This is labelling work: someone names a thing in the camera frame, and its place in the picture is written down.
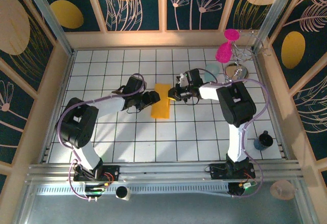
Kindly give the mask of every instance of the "wooden frame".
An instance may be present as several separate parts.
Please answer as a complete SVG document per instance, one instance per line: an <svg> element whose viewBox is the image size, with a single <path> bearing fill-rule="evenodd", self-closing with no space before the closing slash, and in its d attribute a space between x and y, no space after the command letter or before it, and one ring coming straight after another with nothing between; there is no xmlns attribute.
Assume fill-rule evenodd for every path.
<svg viewBox="0 0 327 224"><path fill-rule="evenodd" d="M3 193L5 192L6 188L8 187L8 179L10 177L10 173L9 172L6 172L4 170L0 170L0 174L3 174L3 175L6 175L7 178L6 178L6 181L5 181L5 184L4 184L4 187L2 188L1 190L1 193L0 193L0 204L2 203L2 199L3 199Z"/></svg>
<svg viewBox="0 0 327 224"><path fill-rule="evenodd" d="M319 170L321 167L327 167L327 159L316 160L297 112L293 94L288 88L274 49L271 44L268 44L268 41L265 42L265 47L272 49L272 55L260 55L259 62L263 67L262 72L268 78L268 85L274 93L271 98L273 103L278 106L276 116L280 121L286 146L290 149L290 159L298 159L317 216L323 223L323 220L327 219L327 212L325 211L327 192L322 186L322 176ZM320 61L323 61L323 66L327 63L325 58Z"/></svg>

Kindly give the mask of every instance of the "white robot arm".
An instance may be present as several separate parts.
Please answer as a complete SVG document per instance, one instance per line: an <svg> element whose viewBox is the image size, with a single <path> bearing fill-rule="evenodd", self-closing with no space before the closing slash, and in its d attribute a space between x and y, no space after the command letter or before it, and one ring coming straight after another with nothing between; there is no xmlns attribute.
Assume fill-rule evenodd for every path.
<svg viewBox="0 0 327 224"><path fill-rule="evenodd" d="M68 109L69 111L62 120L60 134L64 142L71 145L79 161L75 171L87 179L101 179L104 172L103 162L90 143L96 120L132 106L135 106L137 111L141 111L160 100L156 91L144 92L145 89L146 82L131 76L127 84L113 91L109 99L92 105L83 104L83 101L78 98L72 98L69 101L65 108L65 111Z"/></svg>
<svg viewBox="0 0 327 224"><path fill-rule="evenodd" d="M169 90L169 98L175 101L195 97L217 100L223 116L229 125L229 149L226 155L226 169L231 176L241 169L247 169L249 158L242 150L242 133L247 122L256 113L256 107L242 82L230 86L217 86L215 83L203 83L198 69L187 71L177 77L178 83ZM248 131L244 131L246 146Z"/></svg>

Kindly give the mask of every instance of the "white tile floor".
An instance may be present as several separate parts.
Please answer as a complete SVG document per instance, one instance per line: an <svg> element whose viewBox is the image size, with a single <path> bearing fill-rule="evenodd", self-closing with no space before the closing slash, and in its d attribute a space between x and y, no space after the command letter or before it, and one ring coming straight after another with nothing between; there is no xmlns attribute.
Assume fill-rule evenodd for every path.
<svg viewBox="0 0 327 224"><path fill-rule="evenodd" d="M144 75L148 89L154 89L155 83L173 86L176 74L217 63L216 51L202 48L78 51L63 105L73 97L90 100L106 96L138 72ZM223 65L219 65L218 79L224 80ZM244 65L250 78L257 80L253 61ZM265 102L262 90L250 82L245 85L259 112ZM225 160L229 131L219 102L201 100L196 106L171 102L170 119L166 120L153 119L150 114L148 107L139 114L121 111L97 120L92 143L105 163ZM274 144L260 152L254 148L253 140L264 130L274 137ZM255 159L281 158L268 112L250 126L248 138L247 150ZM73 158L54 136L47 161L68 163Z"/></svg>

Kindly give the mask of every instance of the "wire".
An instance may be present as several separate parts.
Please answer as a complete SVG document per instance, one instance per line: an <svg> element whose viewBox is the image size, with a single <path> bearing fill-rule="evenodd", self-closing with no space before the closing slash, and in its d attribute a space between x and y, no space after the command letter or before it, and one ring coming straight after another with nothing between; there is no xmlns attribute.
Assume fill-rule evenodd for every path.
<svg viewBox="0 0 327 224"><path fill-rule="evenodd" d="M138 114L138 113L140 113L141 111L139 110L139 111L136 111L136 112L134 112L134 113L129 113L128 111L129 111L129 108L127 109L127 111L126 111L126 113L127 114Z"/></svg>
<svg viewBox="0 0 327 224"><path fill-rule="evenodd" d="M106 172L106 173L104 173L106 176L111 176L111 178L112 178L112 182L111 183L113 183L114 182L114 177L113 177L113 175L112 174L110 174L109 172Z"/></svg>
<svg viewBox="0 0 327 224"><path fill-rule="evenodd" d="M268 92L267 88L262 83L260 83L259 81L256 81L256 80L253 80L253 79L239 79L239 80L231 81L231 82L228 82L228 83L214 83L214 82L211 82L212 85L227 87L227 86L231 86L233 83L245 82L245 81L250 81L250 82L254 82L254 83L258 84L264 90L264 92L266 93L267 100L266 100L266 104L265 104L264 108L261 110L261 112L259 112L256 116L254 116L250 121L248 121L245 124L245 126L243 128L243 131L242 131L242 135L241 135L241 141L242 141L241 149L242 149L242 151L244 151L245 155L247 155L249 157L249 159L251 161L253 161L259 167L259 171L260 171L260 174L261 174L261 181L260 181L260 184L259 184L258 188L253 193L248 194L248 195L244 195L244 196L233 195L233 197L237 197L237 198L245 198L245 197L251 197L251 196L255 195L257 192L259 192L259 190L261 189L261 187L263 185L263 182L264 182L264 174L263 174L263 171L262 171L262 168L261 168L260 164L253 157L251 157L245 150L244 138L245 138L245 131L246 131L247 127L255 119L257 119L259 116L261 116L266 111L266 109L268 108L269 101L270 101L270 96L269 96L269 92Z"/></svg>
<svg viewBox="0 0 327 224"><path fill-rule="evenodd" d="M241 182L242 184L247 183L249 181L249 177L247 177L246 181Z"/></svg>
<svg viewBox="0 0 327 224"><path fill-rule="evenodd" d="M77 164L77 162L78 162L77 159L74 159L74 160L72 161L72 163L71 163L71 166L69 167L69 171L68 171L68 182L69 182L69 186L71 187L72 192L73 192L76 196L78 196L79 198L84 199L84 200L88 200L88 201L93 200L93 198L91 198L91 197L86 197L86 196L82 196L82 195L78 194L78 193L74 190L74 188L73 188L73 186L72 186L71 170L72 170L73 165L74 165L74 167L75 167L75 165Z"/></svg>
<svg viewBox="0 0 327 224"><path fill-rule="evenodd" d="M110 183L110 178L108 175L104 174L108 178L108 182Z"/></svg>
<svg viewBox="0 0 327 224"><path fill-rule="evenodd" d="M189 106L195 106L199 103L200 99L198 97L196 97L198 99L198 101L194 104L194 102L192 104L188 104L186 101L184 101L185 105L189 105Z"/></svg>
<svg viewBox="0 0 327 224"><path fill-rule="evenodd" d="M255 181L255 183L256 184L258 184L258 182L251 176L251 175L249 175L248 173L246 173L246 172L244 172L244 174L247 176L247 178L249 179L249 178L251 178L252 180L254 180Z"/></svg>
<svg viewBox="0 0 327 224"><path fill-rule="evenodd" d="M208 165L208 166L205 167L204 172L206 172L206 173L210 173L210 171L206 170L206 169L209 168L209 167L216 168L216 169L220 169L220 170L225 170L225 169L223 169L223 168L219 168L219 167L216 167L216 166L213 166L213 165Z"/></svg>

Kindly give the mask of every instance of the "grid line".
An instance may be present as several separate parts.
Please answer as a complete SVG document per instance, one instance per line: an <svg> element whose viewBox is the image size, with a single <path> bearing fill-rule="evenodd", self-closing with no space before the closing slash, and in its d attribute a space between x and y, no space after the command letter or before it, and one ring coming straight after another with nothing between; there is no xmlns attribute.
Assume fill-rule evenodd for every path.
<svg viewBox="0 0 327 224"><path fill-rule="evenodd" d="M180 72L184 72L187 70L177 70L176 68L180 68L179 66L183 66L185 65L185 68L191 68L191 66L193 68L199 67L198 64L201 65L201 67L203 66L203 62L206 65L208 63L208 61L210 63L213 63L214 60L213 59L213 50L212 51L205 51L203 48L198 48L197 51L193 51L190 52L189 49L184 49L182 51L177 51L176 52L176 58L180 59L180 60L176 60L174 59L174 53L172 49L168 49L167 51L163 51L160 52L157 49L155 49L154 53L155 53L155 57L153 57L153 54L151 54L151 58L152 59L148 59L147 61L142 61L142 66L141 66L141 52L139 51L138 56L139 56L139 60L138 61L125 61L126 58L126 52L125 50L122 50L120 52L119 58L121 58L121 56L123 57L121 61L109 61L113 60L112 57L110 57L110 50L107 52L107 61L106 63L104 62L98 62L97 59L95 58L95 62L83 62L84 66L78 66L78 71L79 72L75 72L77 74L84 74L87 71L87 75L78 75L75 76L73 75L73 69L71 72L71 75L69 77L69 81L68 81L68 86L71 83L71 87L67 88L67 90L65 91L65 95L64 95L64 100L63 102L65 102L65 100L73 95L80 95L82 97L82 99L86 99L86 95L93 95L95 98L97 98L96 96L101 95L103 96L106 92L110 92L114 89L117 89L119 86L122 86L125 82L125 80L130 76L127 75L127 71L131 72L133 71L133 73L135 73L136 71L134 71L134 69L132 69L132 66L135 66L135 68L137 67L137 63L138 63L138 72L142 71L144 68L147 68L147 62L151 62L151 66L152 68L155 67L154 71L150 71L149 69L146 69L146 74L142 74L145 78L145 81L148 81L148 84L153 84L159 82L167 82L167 83L176 83L175 81L175 76L177 76L177 74L174 74L176 71L180 71ZM91 53L88 53L91 56L91 59L94 57L94 52L92 51ZM93 63L103 63L103 65L101 66L92 66ZM105 66L105 73L103 74L103 69L100 67L104 67ZM167 72L165 71L165 69L160 69L157 72L157 68L162 66L163 68L167 68L166 70L168 70ZM82 89L82 87L80 87L80 85L78 85L79 79L81 81L85 81L85 85L84 85L84 89ZM99 89L94 89L92 86L94 86L95 88L97 87L97 85L90 85L93 84L91 83L92 79L98 79L96 81L98 81L98 87L102 87ZM265 104L263 98L262 98L262 91L259 91L258 88L260 87L247 87L252 89L252 95L254 95L254 99L256 99L259 102L255 102L255 104ZM113 116L116 115L116 118L112 117L109 118L109 120L97 120L96 125L95 125L95 130L93 133L93 136L95 137L93 146L95 147L96 144L99 144L99 148L107 148L108 152L104 152L104 153L110 153L111 155L111 150L112 150L112 159L110 162L121 162L122 160L125 162L135 162L135 156L137 161L141 162L145 162L149 159L149 157L144 157L143 160L143 156L142 156L142 149L141 148L145 148L145 145L141 145L142 142L146 142L151 144L151 149L148 148L146 149L146 151L151 152L151 155L154 151L154 157L151 156L151 162L158 162L158 159L160 157L160 162L177 162L178 160L181 159L187 159L190 158L190 160L196 160L196 161L208 161L208 159L210 157L213 157L216 153L219 154L219 157L216 157L217 159L221 160L221 154L224 155L224 153L227 153L227 151L225 152L224 150L228 149L227 146L227 142L229 141L229 139L227 138L227 133L223 130L223 128L225 128L225 126L218 126L216 125L217 122L225 122L225 119L223 118L223 116L221 115L220 111L216 111L215 109L219 109L219 107L215 107L214 105L216 105L216 101L212 101L209 100L207 102L203 102L203 103L199 103L197 104L197 107L192 107L190 108L190 113L189 116L185 115L183 110L184 108L182 106L185 106L185 104L183 102L174 102L174 104L170 105L170 109L173 109L171 112L174 112L173 116L170 118L170 120L162 120L162 119L154 119L153 122L151 122L150 125L151 127L147 127L147 125L145 125L145 123L149 123L149 119L146 118L144 120L141 119L142 114L138 114L135 115L136 116L136 121L134 120L121 120L121 118L118 117L117 114L112 114ZM208 113L212 113L213 118L211 119L211 114L208 114L210 116L210 120L207 120L207 116L202 116L202 111L204 111L205 108L210 109L209 111L206 110L207 114ZM259 126L261 121L271 121L270 117L266 118L262 120L257 120L257 126ZM270 122L266 122L267 127L270 128L270 130L273 130L274 128L271 128ZM125 126L132 126L133 128L135 128L135 133L132 135L132 137L134 136L134 139L128 138L128 140L130 141L121 141L124 140L124 138L120 138L118 137L118 132L120 131L121 128L125 128ZM169 131L167 131L167 135L165 135L165 130L160 130L157 132L157 128L160 128L160 125L162 125L163 127L171 127L174 125L175 126L175 135L171 136L171 133ZM147 137L147 131L145 133L140 134L142 136L142 138L138 138L138 140L136 141L136 136L137 136L137 128L140 129L140 126L142 128L146 129L150 129L149 133L151 134L151 137L153 137L154 135L154 139L151 137ZM98 133L102 132L98 129L100 128L112 128L112 131L109 133L108 137L99 137ZM260 129L266 129L266 126L262 126L260 125ZM257 136L257 130L258 128L256 127L256 125L253 123L253 129L251 128L251 139L249 139L249 141L253 141L252 137L256 137ZM190 142L190 145L192 145L192 148L190 149L190 151L188 152L188 143ZM202 141L211 141L210 143L202 143ZM51 163L55 163L55 160L58 159L62 162L62 160L60 159L60 157L58 157L58 155L55 155L56 152L59 152L58 150L60 150L61 152L62 149L60 148L60 146L58 145L58 139L56 139L56 137L53 137L52 143L51 143L51 147L49 148L49 154L48 154L48 158L47 161L51 161ZM210 150L212 150L212 147L214 147L215 153L211 153L211 155L209 155ZM66 153L65 157L67 157L68 160L71 160L71 158L73 158L73 154L70 153L69 156ZM265 158L265 157L272 157L270 154L265 153L261 153L261 158Z"/></svg>
<svg viewBox="0 0 327 224"><path fill-rule="evenodd" d="M124 68L124 59L125 59L125 50L124 50L124 53L123 53L123 66L122 66L122 75L123 75L123 68ZM118 114L116 115L116 124L118 122ZM115 126L115 129L114 129L114 138L116 139L116 134L117 134L117 126ZM113 144L113 149L112 149L112 162L113 162L113 159L114 159L114 148L115 148L115 144Z"/></svg>
<svg viewBox="0 0 327 224"><path fill-rule="evenodd" d="M191 69L191 65L190 65L190 54L189 54L189 50L188 50L188 59L189 59L189 70ZM195 128L195 139L196 139L196 150L197 150L197 155L198 155L198 160L200 160L200 156L199 156L199 144L198 144L198 136L197 136L197 131L196 131L196 120L195 120L195 110L194 110L194 99L192 97L192 109L193 109L193 117L194 117L194 128Z"/></svg>

